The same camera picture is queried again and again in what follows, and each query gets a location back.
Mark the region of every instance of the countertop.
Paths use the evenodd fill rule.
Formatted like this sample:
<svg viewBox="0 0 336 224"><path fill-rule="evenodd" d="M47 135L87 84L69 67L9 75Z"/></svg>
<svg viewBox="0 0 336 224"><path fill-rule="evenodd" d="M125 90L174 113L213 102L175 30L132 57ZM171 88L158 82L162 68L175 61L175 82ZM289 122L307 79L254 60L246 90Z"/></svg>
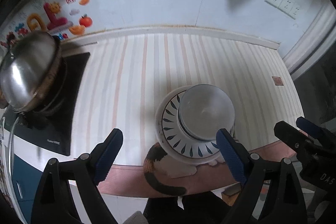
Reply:
<svg viewBox="0 0 336 224"><path fill-rule="evenodd" d="M91 56L76 102L71 155L62 156L14 136L14 153L41 171L50 158L77 158L119 128L124 144L99 190L160 196L142 174L146 153L156 142L155 110L170 91L201 83L216 85L229 95L236 111L236 137L246 149L268 160L294 154L273 132L276 122L295 126L296 118L303 116L293 81L276 50L214 37L160 33L99 40L64 51L63 56L81 52ZM276 86L272 76L281 77L283 86ZM203 165L191 177L162 180L182 183L188 193L234 182L226 164Z"/></svg>

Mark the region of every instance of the gas stove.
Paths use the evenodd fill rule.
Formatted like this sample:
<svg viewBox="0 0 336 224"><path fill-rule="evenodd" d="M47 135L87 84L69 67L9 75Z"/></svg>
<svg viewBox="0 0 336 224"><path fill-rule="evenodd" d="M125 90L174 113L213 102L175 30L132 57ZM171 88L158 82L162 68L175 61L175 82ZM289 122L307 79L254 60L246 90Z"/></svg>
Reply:
<svg viewBox="0 0 336 224"><path fill-rule="evenodd" d="M67 75L63 84L62 106L50 116L30 111L24 113L15 125L14 135L46 150L70 155L72 120L79 86L90 53L65 57ZM11 132L19 114L11 107L6 110L5 129Z"/></svg>

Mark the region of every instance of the white bowl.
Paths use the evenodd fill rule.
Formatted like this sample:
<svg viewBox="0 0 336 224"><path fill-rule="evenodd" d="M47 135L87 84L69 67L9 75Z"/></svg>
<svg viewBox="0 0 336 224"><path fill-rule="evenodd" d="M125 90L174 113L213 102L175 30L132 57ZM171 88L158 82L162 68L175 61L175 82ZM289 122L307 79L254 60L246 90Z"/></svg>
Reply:
<svg viewBox="0 0 336 224"><path fill-rule="evenodd" d="M190 88L192 86L177 88L163 99L155 114L155 135L162 148L174 159L186 164L201 165L216 160L221 153L215 138L210 141L196 139L180 126L178 109L182 97ZM234 124L227 130L233 135Z"/></svg>

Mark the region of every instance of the blue cabinet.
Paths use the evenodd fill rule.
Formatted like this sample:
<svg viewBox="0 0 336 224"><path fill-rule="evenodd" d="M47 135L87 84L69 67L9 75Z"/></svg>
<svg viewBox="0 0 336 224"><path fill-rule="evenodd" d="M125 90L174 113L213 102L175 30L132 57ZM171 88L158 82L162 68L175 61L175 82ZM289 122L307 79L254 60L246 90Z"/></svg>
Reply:
<svg viewBox="0 0 336 224"><path fill-rule="evenodd" d="M14 155L12 182L20 209L30 224L35 193L39 185L42 172L32 167L24 160Z"/></svg>

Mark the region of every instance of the stainless steel bowl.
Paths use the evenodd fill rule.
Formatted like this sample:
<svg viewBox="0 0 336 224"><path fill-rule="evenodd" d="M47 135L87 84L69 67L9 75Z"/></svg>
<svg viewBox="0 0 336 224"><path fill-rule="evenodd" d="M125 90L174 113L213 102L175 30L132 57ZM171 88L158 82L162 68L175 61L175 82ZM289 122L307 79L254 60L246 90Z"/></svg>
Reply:
<svg viewBox="0 0 336 224"><path fill-rule="evenodd" d="M33 100L53 64L58 45L46 32L32 32L16 42L0 67L0 85L7 102L15 111Z"/></svg>

